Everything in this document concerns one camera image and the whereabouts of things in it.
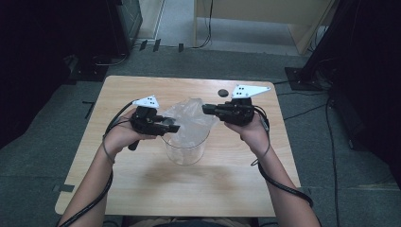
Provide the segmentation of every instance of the human hand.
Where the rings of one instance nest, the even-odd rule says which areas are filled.
[[[240,127],[226,122],[224,122],[224,125],[237,132],[242,140],[244,140],[251,148],[251,151],[256,155],[256,157],[261,157],[265,154],[269,147],[270,140],[262,125],[259,113],[255,113],[253,121],[246,126]]]
[[[155,139],[155,135],[140,134],[133,130],[130,118],[136,109],[121,115],[116,125],[107,134],[104,143],[107,145],[107,151],[117,154],[124,147],[133,144],[138,140]]]

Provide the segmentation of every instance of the black round object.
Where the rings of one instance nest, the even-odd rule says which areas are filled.
[[[220,96],[220,97],[226,97],[226,96],[228,96],[227,90],[225,90],[225,89],[220,89],[220,90],[218,90],[218,96]]]

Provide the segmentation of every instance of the person's left hand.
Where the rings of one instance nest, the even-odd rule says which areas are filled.
[[[124,147],[133,144],[135,141],[156,138],[155,135],[140,134],[132,129],[129,119],[135,111],[136,109],[134,108],[124,115],[121,115],[118,123],[116,123],[117,125],[109,131],[104,139],[107,151],[117,154]]]

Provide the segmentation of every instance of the forearm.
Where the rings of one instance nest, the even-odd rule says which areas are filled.
[[[273,148],[258,157],[266,174],[276,182],[296,189]],[[274,212],[280,226],[320,226],[308,202],[268,183]]]
[[[111,152],[110,155],[112,158],[115,157],[114,152]],[[107,157],[104,148],[100,146],[77,192],[68,204],[60,224],[71,218],[101,194],[109,180],[112,167],[113,163]],[[74,222],[72,226],[102,226],[106,201],[107,196],[88,213]]]

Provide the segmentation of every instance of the gray carpet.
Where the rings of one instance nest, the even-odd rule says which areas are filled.
[[[134,49],[108,75],[196,79],[286,80],[284,67],[302,67],[306,58],[161,47]],[[101,82],[62,85],[37,114],[28,131],[0,150],[0,226],[53,226],[59,194],[88,123]],[[278,94],[291,92],[277,84]],[[283,117],[323,105],[327,95],[280,95]],[[401,193],[387,165],[368,151],[349,149],[335,109],[328,110],[335,138],[341,226],[400,226]],[[315,201],[323,226],[336,226],[334,172],[325,109],[285,121],[304,191]],[[121,217],[107,217],[121,221]],[[261,218],[260,223],[273,220]]]

